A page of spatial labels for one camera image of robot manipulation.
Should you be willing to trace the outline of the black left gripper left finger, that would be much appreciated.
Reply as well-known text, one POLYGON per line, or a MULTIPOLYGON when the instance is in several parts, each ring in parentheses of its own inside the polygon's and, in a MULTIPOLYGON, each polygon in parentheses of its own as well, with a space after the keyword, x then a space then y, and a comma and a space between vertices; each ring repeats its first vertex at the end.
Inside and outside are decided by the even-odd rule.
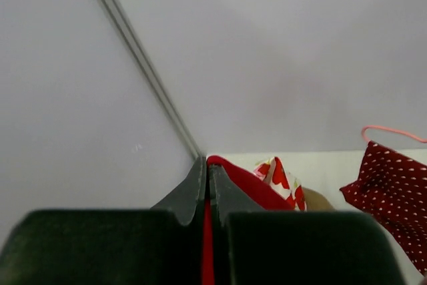
POLYGON ((206 161, 151 208, 28 213, 1 251, 2 284, 200 284, 206 161))

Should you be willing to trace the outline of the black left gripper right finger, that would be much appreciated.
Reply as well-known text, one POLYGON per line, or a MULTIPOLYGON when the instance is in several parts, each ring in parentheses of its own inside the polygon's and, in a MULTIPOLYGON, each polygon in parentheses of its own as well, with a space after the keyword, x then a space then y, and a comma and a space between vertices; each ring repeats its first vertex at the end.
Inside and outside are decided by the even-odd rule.
POLYGON ((403 284, 381 227, 361 212, 264 210, 208 167, 214 284, 403 284))

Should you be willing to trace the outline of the red skirt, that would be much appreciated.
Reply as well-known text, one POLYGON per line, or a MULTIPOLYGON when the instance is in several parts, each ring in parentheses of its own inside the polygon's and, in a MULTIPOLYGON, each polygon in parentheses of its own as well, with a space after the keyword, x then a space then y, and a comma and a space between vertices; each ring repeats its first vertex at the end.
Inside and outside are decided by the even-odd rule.
MULTIPOLYGON (((279 195, 264 183, 257 173, 249 172, 237 165, 232 164, 220 156, 207 158, 207 166, 219 166, 223 168, 228 176, 228 182, 243 192, 255 204, 264 210, 293 210, 294 205, 279 195)), ((208 182, 205 191, 204 217, 203 217, 203 246, 201 257, 201 283, 214 284, 216 275, 214 272, 214 227, 211 205, 213 188, 208 182)))

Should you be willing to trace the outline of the red white floral garment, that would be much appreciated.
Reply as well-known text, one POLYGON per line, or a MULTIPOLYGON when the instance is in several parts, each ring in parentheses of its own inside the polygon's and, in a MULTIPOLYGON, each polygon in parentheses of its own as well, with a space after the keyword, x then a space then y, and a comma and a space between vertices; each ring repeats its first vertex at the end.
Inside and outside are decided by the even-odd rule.
POLYGON ((260 162, 254 170, 254 175, 263 183, 269 185, 292 210, 300 212, 307 210, 306 199, 300 181, 284 169, 279 157, 272 157, 260 162))

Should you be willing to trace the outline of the tan skirt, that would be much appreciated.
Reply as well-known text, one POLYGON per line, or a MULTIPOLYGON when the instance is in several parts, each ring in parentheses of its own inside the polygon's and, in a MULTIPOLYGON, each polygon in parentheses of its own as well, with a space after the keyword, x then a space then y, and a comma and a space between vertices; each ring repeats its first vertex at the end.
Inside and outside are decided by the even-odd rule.
POLYGON ((335 208, 319 192, 302 188, 308 212, 332 212, 335 208))

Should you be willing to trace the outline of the red polka dot garment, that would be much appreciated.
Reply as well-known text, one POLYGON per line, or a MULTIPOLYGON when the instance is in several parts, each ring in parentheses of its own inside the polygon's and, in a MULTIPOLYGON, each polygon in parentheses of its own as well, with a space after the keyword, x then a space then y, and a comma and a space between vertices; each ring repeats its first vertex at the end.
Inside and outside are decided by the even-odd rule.
POLYGON ((371 215, 426 273, 426 165, 374 141, 357 179, 340 188, 353 207, 371 215))

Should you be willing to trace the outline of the pink hanger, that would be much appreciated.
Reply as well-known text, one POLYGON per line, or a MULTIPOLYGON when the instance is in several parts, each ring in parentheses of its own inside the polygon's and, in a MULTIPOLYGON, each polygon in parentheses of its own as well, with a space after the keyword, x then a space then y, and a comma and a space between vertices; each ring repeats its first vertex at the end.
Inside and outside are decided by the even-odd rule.
POLYGON ((367 125, 367 126, 364 126, 362 128, 362 130, 361 130, 361 136, 362 136, 363 140, 366 141, 367 143, 370 141, 370 139, 369 139, 369 137, 368 137, 368 135, 367 135, 366 132, 368 130, 370 130, 370 129, 385 131, 385 132, 389 132, 389 133, 396 134, 396 135, 403 135, 403 136, 406 136, 406 137, 408 137, 408 138, 410 138, 412 140, 418 141, 421 144, 425 144, 426 143, 426 139, 418 137, 418 136, 416 136, 416 135, 414 135, 412 133, 409 133, 407 131, 402 131, 402 130, 399 130, 399 129, 393 129, 393 128, 390 128, 390 127, 381 126, 381 125, 367 125))

